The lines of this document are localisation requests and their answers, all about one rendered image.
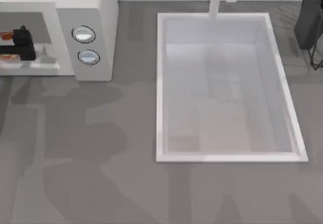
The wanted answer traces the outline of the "orange rimmed plate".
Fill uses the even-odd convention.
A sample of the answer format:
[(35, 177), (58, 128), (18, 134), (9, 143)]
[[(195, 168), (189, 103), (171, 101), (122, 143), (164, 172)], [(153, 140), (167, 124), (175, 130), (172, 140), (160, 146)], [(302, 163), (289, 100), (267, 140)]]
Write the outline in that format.
[[(12, 32), (0, 32), (0, 46), (14, 45), (12, 35)], [(0, 59), (4, 60), (12, 60), (17, 57), (15, 54), (0, 54)]]

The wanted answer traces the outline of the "large round microwave knob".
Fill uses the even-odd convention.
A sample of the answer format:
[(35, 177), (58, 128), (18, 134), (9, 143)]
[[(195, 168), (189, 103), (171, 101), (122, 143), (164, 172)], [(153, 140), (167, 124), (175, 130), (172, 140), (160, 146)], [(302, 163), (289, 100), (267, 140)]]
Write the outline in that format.
[(72, 29), (72, 37), (79, 43), (91, 43), (96, 39), (96, 34), (93, 29), (82, 25)]

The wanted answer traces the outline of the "small round microwave knob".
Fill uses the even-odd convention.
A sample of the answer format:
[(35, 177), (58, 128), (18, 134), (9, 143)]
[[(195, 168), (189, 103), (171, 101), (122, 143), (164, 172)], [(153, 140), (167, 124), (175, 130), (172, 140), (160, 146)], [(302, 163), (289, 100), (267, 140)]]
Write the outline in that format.
[(77, 57), (85, 65), (96, 65), (100, 61), (100, 55), (90, 49), (78, 52)]

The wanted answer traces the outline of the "pale microwave oven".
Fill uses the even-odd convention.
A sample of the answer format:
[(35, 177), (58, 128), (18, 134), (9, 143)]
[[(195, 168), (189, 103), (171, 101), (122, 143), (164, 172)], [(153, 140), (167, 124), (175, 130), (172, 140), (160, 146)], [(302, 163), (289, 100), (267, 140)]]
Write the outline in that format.
[[(78, 81), (109, 81), (113, 74), (118, 0), (0, 0), (0, 32), (22, 25), (30, 31), (36, 60), (0, 59), (0, 76), (73, 76)], [(79, 43), (72, 29), (95, 31), (91, 43)], [(78, 52), (94, 50), (96, 65), (78, 60)]]

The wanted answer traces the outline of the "white sink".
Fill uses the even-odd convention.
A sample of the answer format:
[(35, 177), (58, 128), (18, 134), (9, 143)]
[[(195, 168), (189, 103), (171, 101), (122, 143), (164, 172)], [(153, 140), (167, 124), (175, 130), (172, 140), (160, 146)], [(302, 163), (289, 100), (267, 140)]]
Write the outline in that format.
[(157, 162), (308, 162), (268, 13), (159, 13)]

